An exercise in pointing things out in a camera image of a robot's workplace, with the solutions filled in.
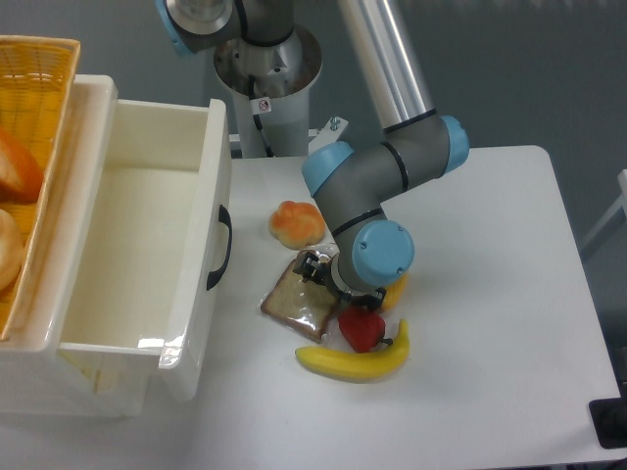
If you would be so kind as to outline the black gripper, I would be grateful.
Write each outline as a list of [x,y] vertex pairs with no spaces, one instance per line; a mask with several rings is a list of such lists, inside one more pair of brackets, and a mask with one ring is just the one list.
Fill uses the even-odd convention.
[[321,262],[319,256],[312,251],[298,254],[292,271],[300,275],[304,282],[312,281],[317,285],[323,285],[341,303],[369,311],[380,309],[387,294],[385,288],[378,288],[370,293],[350,288],[341,278],[335,258]]

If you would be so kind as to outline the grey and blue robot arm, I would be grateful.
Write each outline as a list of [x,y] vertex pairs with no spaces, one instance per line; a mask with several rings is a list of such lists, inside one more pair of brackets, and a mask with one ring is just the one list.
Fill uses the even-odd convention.
[[289,1],[160,1],[181,55],[214,53],[235,108],[244,157],[304,158],[302,174],[338,254],[300,257],[296,272],[346,304],[378,309],[410,268],[412,238],[382,205],[462,165],[467,135],[440,116],[393,1],[339,5],[384,133],[364,151],[309,139],[309,92],[321,70],[315,37]]

